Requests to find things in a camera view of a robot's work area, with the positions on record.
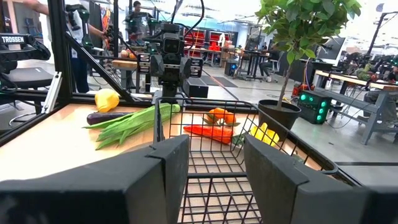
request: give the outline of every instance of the tree trunk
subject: tree trunk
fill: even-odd
[[[278,101],[278,104],[276,106],[276,109],[279,110],[279,111],[282,111],[282,102],[283,102],[283,99],[284,99],[286,86],[287,86],[287,83],[289,82],[289,77],[292,74],[292,70],[293,70],[293,66],[292,65],[293,65],[293,62],[289,65],[289,68],[287,69],[287,73],[284,76],[285,77],[285,82],[284,82],[284,85],[282,86],[282,89],[280,91],[279,101]]]

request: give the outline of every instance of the potted plant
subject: potted plant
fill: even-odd
[[[348,22],[348,15],[351,18],[360,16],[360,7],[356,0],[261,0],[261,10],[256,12],[256,16],[259,22],[267,25],[264,29],[266,34],[275,33],[275,44],[284,43],[277,48],[286,52],[289,63],[279,100],[260,101],[261,110],[286,128],[293,126],[300,108],[283,102],[292,64],[304,54],[315,58],[311,48],[322,46],[327,38],[338,35]],[[262,117],[260,113],[260,122],[268,122]]]

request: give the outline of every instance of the eggplant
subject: eggplant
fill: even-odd
[[[125,115],[132,114],[132,112],[127,113],[91,113],[87,116],[87,123],[89,125],[99,124],[105,121],[110,121],[116,118],[123,117]]]

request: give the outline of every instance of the yellow bell pepper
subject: yellow bell pepper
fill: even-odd
[[[268,129],[267,123],[263,123],[260,128],[254,126],[250,130],[250,135],[270,146],[275,146],[279,141],[279,135],[275,131]]]
[[[114,90],[102,89],[95,95],[95,104],[98,112],[105,113],[117,107],[119,96]]]

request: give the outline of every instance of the wire basket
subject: wire basket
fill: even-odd
[[[185,106],[177,113],[170,110],[171,120],[162,123],[159,109],[162,100],[184,101]],[[220,109],[210,113],[214,108]],[[246,178],[243,157],[243,137],[246,134],[326,175],[337,172],[332,161],[288,129],[283,127],[285,133],[279,136],[259,126],[260,114],[269,117],[257,106],[245,101],[177,98],[159,98],[156,101],[155,142],[181,134],[190,136],[188,179],[178,223],[262,223]],[[271,122],[282,126],[272,118]],[[202,128],[201,133],[184,130],[185,126],[191,125]]]

